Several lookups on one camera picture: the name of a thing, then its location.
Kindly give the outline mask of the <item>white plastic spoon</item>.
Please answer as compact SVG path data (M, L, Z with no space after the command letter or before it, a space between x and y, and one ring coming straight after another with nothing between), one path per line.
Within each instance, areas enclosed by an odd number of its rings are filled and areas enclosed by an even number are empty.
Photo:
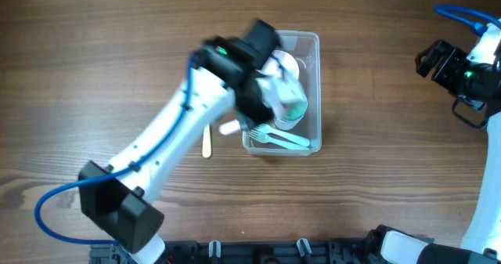
M241 132L242 128L240 126L240 122L235 119L232 121L228 121L224 124L221 124L218 127L218 131L220 134L222 134L224 136L229 136L229 135L232 135L234 133Z

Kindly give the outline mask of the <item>light blue plastic fork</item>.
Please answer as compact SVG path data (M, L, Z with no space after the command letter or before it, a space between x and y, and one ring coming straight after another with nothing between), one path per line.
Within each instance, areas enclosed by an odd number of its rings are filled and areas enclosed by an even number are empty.
M279 130L277 128L273 128L270 125L267 124L262 124L254 128L255 131L262 132L265 134L273 134L280 136L284 139L287 139L293 143L296 143L298 145L304 146L304 147L309 147L311 145L311 142L309 139L306 139L305 137L298 136L289 132L284 132L282 130Z

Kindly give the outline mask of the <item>green plastic cup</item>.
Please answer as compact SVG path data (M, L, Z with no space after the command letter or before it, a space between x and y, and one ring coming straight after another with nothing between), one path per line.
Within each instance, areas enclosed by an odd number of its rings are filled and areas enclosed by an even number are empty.
M279 118L283 121L296 121L299 120L308 109L307 101L300 101L296 103L290 103L284 106L283 111Z

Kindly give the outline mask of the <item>light green plastic fork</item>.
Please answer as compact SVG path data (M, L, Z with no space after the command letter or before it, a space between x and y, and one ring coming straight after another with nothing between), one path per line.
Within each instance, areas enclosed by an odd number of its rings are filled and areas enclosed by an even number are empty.
M285 149L288 150L307 150L308 148L306 146L301 146L296 143L290 143L281 139L275 139L272 138L271 136L263 133L263 132L258 132L258 131L249 131L248 132L249 136L253 139L258 141L259 143L271 143L277 146L281 146Z

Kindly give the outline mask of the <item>blue plastic cup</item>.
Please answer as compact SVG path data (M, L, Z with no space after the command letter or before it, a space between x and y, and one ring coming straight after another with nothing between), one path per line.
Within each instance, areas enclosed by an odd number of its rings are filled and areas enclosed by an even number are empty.
M294 120L286 120L284 118L274 118L274 124L278 129L288 131L294 128L303 119L303 117L304 116L301 116Z

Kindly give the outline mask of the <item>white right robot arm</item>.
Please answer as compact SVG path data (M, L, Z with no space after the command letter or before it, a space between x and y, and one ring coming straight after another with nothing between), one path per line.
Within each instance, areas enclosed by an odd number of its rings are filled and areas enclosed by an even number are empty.
M356 82L350 107L312 162L279 163L245 230L252 239L359 237L384 224L457 245L472 220L486 132L452 115L452 97L414 71L416 54L445 39L472 49L458 24L407 20L355 31L340 54Z

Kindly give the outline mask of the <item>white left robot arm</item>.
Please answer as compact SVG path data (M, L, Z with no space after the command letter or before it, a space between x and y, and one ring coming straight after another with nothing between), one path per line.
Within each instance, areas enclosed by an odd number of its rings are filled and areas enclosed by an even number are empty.
M242 38L204 41L189 58L185 81L131 146L105 168L89 161L80 170L82 212L137 263L158 262L164 253L164 214L153 202L205 126L231 109L246 128L272 119L258 79L279 45L275 28L262 20Z

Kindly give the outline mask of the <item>clear plastic container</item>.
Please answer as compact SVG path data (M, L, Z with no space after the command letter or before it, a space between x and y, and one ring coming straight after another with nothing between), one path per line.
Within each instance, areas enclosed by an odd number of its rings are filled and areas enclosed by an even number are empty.
M311 145L307 150L288 150L271 143L259 143L253 140L248 132L254 128L243 131L243 146L248 153L254 156L308 156L318 151L322 145L322 120L321 120L321 72L320 72L320 46L319 36L306 31L278 31L281 46L276 50L288 52L298 63L300 74L296 80L289 75L276 77L269 73L271 58L258 72L263 78L258 79L258 84L263 89L265 104L272 108L273 119L264 124L277 128L274 118L279 118L284 106L300 101L308 102L308 109L303 119L291 130L284 131L309 139ZM280 136L267 134L275 139L292 143Z

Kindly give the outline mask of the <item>white plate stack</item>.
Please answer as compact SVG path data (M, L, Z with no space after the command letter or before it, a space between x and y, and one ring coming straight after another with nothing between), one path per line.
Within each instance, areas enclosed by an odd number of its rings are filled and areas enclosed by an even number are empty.
M271 56L269 73L276 77L289 75L298 80L300 70L297 61L292 55L282 50L275 50Z

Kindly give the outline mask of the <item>yellow plastic fork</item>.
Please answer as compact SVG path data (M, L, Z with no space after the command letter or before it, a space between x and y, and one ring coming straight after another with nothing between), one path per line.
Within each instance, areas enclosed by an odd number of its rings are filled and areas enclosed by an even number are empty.
M211 158L212 156L212 142L211 142L211 126L206 125L204 128L202 139L202 156L204 158Z

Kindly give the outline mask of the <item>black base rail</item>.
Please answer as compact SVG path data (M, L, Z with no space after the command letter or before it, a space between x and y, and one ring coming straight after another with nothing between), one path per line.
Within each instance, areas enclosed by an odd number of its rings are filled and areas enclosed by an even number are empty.
M363 264L383 263L364 248L362 238L311 241L220 242L167 241L163 264Z

